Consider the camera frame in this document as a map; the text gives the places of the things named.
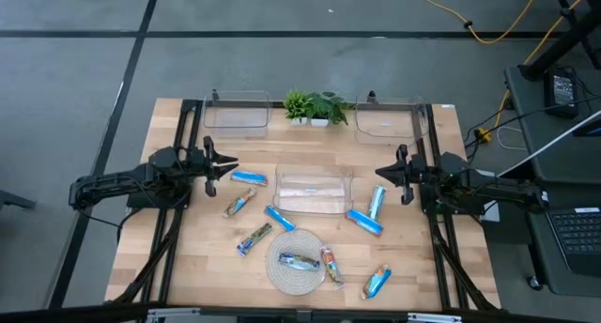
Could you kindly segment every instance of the black desk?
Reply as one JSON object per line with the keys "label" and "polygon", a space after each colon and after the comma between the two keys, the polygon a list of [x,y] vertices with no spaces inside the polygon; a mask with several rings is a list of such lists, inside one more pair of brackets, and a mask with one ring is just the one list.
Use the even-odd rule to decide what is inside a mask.
{"label": "black desk", "polygon": [[[584,69],[577,69],[577,71],[578,76],[591,91],[601,92],[599,71]],[[518,114],[544,108],[542,81],[534,83],[524,79],[518,68],[506,69],[505,78]],[[601,108],[601,103],[598,101],[591,101],[591,105],[594,111]],[[548,141],[569,130],[587,115],[587,107],[580,104],[579,116],[575,120],[559,119],[545,113],[520,119],[526,148],[533,153]],[[581,146],[580,141],[582,140],[585,141],[586,146],[597,148],[598,151],[595,150],[596,153],[579,152],[578,148]],[[601,207],[601,196],[596,193],[599,192],[599,187],[557,182],[562,177],[566,177],[568,180],[574,177],[578,178],[580,174],[597,174],[601,178],[601,173],[599,173],[601,164],[596,164],[599,160],[601,160],[601,139],[575,139],[567,136],[555,146],[532,159],[526,167],[520,167],[517,171],[523,175],[524,171],[531,169],[537,178],[543,180],[542,184],[547,190],[552,208],[573,206],[574,200],[578,200],[581,207]],[[590,162],[594,163],[593,166],[587,165]],[[553,293],[559,295],[601,297],[601,278],[575,274],[565,265],[547,215],[528,214],[527,218],[532,232],[532,262],[537,269],[539,281],[548,285]]]}

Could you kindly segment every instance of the laptop keyboard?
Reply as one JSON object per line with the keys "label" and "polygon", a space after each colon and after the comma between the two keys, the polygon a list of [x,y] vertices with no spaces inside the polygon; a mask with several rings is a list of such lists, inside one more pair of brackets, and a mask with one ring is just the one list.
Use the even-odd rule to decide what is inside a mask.
{"label": "laptop keyboard", "polygon": [[601,254],[601,212],[553,214],[551,219],[565,254]]}

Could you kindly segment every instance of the yellow cable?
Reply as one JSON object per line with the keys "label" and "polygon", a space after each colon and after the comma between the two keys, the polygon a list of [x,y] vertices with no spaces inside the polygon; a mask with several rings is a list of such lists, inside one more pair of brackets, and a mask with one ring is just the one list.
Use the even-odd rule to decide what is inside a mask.
{"label": "yellow cable", "polygon": [[[572,3],[572,5],[570,5],[570,9],[574,9],[576,7],[576,5],[578,5],[582,0],[576,0],[574,3]],[[549,30],[547,31],[547,33],[545,34],[545,36],[541,39],[541,41],[538,43],[538,45],[536,46],[536,48],[534,48],[534,51],[532,51],[532,53],[530,53],[530,55],[528,55],[528,57],[526,58],[526,60],[524,60],[524,65],[526,65],[528,62],[531,61],[532,57],[538,52],[538,50],[541,49],[541,47],[543,47],[543,44],[545,43],[545,41],[547,41],[548,36],[551,35],[551,32],[553,32],[555,30],[555,28],[557,28],[557,26],[559,26],[560,23],[562,23],[563,21],[563,17],[560,17],[557,22],[555,22],[551,28],[549,28]],[[505,105],[505,101],[509,99],[509,91],[505,90],[505,95],[503,96],[503,99],[501,101],[501,106],[499,107],[499,111],[497,114],[497,120],[495,121],[495,127],[499,126],[499,124],[501,123],[501,111],[503,110],[503,106]]]}
{"label": "yellow cable", "polygon": [[[452,8],[447,8],[444,5],[438,4],[433,2],[432,0],[424,0],[432,5],[434,5],[437,8],[441,8],[444,9],[447,12],[453,13],[457,18],[459,18],[459,20],[461,20],[463,23],[467,23],[468,20],[466,18],[464,18],[461,14],[459,14],[457,11],[453,10]],[[532,3],[534,2],[534,0],[529,0],[528,4],[526,4],[526,6],[524,7],[524,9],[522,9],[521,13],[519,13],[519,15],[517,16],[517,18],[514,20],[514,22],[511,24],[511,26],[509,26],[509,28],[498,38],[492,39],[492,40],[484,40],[480,37],[478,37],[478,35],[476,34],[476,32],[473,30],[473,28],[471,28],[471,26],[468,26],[468,29],[470,30],[470,32],[473,34],[473,37],[476,38],[476,40],[478,40],[479,42],[486,44],[486,45],[492,45],[498,41],[501,41],[503,38],[505,38],[505,36],[507,36],[515,27],[516,25],[522,20],[522,18],[524,17],[524,15],[526,14],[526,12],[528,12],[528,10],[530,9],[530,6],[532,5]]]}

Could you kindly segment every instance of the green plant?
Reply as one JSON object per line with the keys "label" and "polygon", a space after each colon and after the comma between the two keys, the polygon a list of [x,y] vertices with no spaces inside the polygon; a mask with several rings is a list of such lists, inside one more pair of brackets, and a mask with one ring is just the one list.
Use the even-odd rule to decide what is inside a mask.
{"label": "green plant", "polygon": [[343,121],[348,125],[347,115],[345,115],[347,104],[342,98],[336,96],[335,93],[323,92],[319,94],[313,92],[308,94],[307,97],[309,98],[307,117],[327,118],[333,125],[337,125]]}
{"label": "green plant", "polygon": [[307,117],[309,110],[309,97],[304,91],[298,89],[290,90],[285,95],[284,101],[285,118],[294,120],[302,117]]}

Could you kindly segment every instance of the power adapter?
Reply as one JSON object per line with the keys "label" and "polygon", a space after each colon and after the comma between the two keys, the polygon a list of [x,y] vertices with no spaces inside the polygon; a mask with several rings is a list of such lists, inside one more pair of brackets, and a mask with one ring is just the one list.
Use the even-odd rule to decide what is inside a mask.
{"label": "power adapter", "polygon": [[574,81],[569,74],[560,69],[550,69],[544,76],[545,110],[548,115],[573,119],[578,116],[578,107]]}

